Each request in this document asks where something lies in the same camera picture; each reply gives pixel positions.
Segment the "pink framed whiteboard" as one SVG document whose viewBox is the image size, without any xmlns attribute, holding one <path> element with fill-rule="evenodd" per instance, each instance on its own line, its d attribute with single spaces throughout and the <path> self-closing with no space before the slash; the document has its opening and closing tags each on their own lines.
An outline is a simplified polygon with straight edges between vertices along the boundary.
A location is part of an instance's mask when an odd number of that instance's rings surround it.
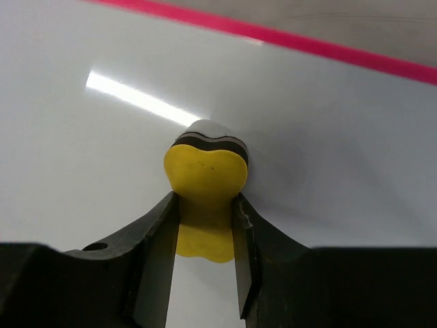
<svg viewBox="0 0 437 328">
<path fill-rule="evenodd" d="M 155 1 L 2 1 L 2 327 L 137 327 L 128 262 L 65 253 L 173 192 L 197 120 L 243 140 L 240 193 L 309 248 L 293 327 L 436 326 L 434 68 Z M 176 247 L 164 327 L 246 327 L 235 258 Z"/>
</svg>

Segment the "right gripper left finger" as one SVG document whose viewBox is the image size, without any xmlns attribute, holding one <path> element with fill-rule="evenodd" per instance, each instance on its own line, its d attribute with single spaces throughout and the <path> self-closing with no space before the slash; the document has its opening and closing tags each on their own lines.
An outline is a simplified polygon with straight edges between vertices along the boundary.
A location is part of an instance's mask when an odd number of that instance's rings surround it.
<svg viewBox="0 0 437 328">
<path fill-rule="evenodd" d="M 164 327 L 179 230 L 179 199 L 168 193 L 148 213 L 82 250 L 65 254 L 114 263 L 125 259 L 122 317 L 137 327 Z"/>
</svg>

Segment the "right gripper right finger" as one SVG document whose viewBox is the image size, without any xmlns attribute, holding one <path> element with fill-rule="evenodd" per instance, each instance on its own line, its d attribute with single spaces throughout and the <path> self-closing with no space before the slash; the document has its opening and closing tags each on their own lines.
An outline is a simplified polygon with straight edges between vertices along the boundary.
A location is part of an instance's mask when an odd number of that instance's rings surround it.
<svg viewBox="0 0 437 328">
<path fill-rule="evenodd" d="M 246 327 L 293 327 L 294 267 L 309 251 L 265 220 L 239 193 L 233 243 L 240 318 Z"/>
</svg>

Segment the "yellow whiteboard eraser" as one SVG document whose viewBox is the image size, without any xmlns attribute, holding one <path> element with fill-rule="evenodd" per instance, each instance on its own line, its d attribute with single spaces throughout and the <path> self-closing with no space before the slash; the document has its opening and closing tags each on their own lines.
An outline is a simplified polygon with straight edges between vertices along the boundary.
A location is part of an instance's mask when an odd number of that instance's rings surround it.
<svg viewBox="0 0 437 328">
<path fill-rule="evenodd" d="M 220 124 L 197 120 L 175 139 L 163 164 L 180 199 L 177 254 L 215 263 L 231 261 L 231 203 L 249 175 L 246 144 Z"/>
</svg>

